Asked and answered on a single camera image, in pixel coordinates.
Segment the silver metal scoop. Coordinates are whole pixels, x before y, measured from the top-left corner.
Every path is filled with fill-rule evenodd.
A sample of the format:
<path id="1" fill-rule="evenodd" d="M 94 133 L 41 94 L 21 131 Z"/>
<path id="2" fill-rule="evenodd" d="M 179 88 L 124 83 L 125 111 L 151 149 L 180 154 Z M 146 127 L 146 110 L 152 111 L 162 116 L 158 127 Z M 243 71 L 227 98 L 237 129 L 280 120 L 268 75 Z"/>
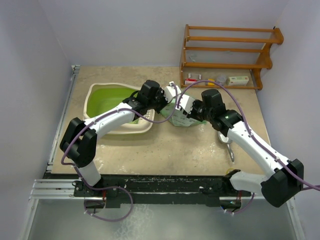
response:
<path id="1" fill-rule="evenodd" d="M 221 132 L 217 132 L 218 138 L 219 140 L 224 143 L 226 145 L 229 157 L 231 159 L 231 162 L 234 163 L 235 162 L 235 155 L 233 150 L 231 149 L 231 143 L 233 142 L 231 139 L 229 139 L 228 137 L 224 136 Z"/>

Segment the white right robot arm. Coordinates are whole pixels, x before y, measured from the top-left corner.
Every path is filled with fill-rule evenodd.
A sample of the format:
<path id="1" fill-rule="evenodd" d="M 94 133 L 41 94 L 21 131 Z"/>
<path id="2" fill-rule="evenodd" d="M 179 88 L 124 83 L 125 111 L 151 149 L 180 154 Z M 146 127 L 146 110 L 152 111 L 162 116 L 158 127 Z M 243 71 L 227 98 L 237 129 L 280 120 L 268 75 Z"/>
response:
<path id="1" fill-rule="evenodd" d="M 303 188 L 304 165 L 278 153 L 246 123 L 243 115 L 226 109 L 217 89 L 205 90 L 202 99 L 182 96 L 179 106 L 188 117 L 207 121 L 212 127 L 240 146 L 263 170 L 263 174 L 233 170 L 225 176 L 222 190 L 228 196 L 247 191 L 263 197 L 278 208 Z"/>

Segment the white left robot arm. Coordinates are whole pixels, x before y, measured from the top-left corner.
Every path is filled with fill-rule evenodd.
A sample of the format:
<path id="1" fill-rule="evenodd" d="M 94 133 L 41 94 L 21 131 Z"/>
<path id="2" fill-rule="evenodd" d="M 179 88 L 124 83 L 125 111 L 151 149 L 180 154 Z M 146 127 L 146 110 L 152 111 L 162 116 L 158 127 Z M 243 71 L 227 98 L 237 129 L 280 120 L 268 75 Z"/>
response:
<path id="1" fill-rule="evenodd" d="M 162 88 L 158 82 L 147 80 L 111 110 L 87 120 L 75 117 L 69 122 L 59 148 L 63 158 L 71 159 L 70 165 L 86 183 L 85 190 L 91 196 L 103 191 L 102 177 L 94 163 L 97 141 L 121 125 L 144 118 L 149 110 L 159 113 L 179 94 L 173 82 Z"/>

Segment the green cat litter bag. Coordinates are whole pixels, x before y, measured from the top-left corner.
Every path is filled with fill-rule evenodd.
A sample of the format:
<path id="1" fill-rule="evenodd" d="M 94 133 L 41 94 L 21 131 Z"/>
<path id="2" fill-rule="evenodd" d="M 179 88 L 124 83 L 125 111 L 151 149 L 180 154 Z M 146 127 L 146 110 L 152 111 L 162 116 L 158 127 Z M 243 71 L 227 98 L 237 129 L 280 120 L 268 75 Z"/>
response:
<path id="1" fill-rule="evenodd" d="M 175 109 L 179 96 L 174 98 L 165 108 L 163 108 L 160 111 L 160 114 L 175 127 L 193 127 L 197 125 L 205 125 L 207 123 L 206 121 L 187 118 L 186 115 L 183 115 L 180 111 Z"/>

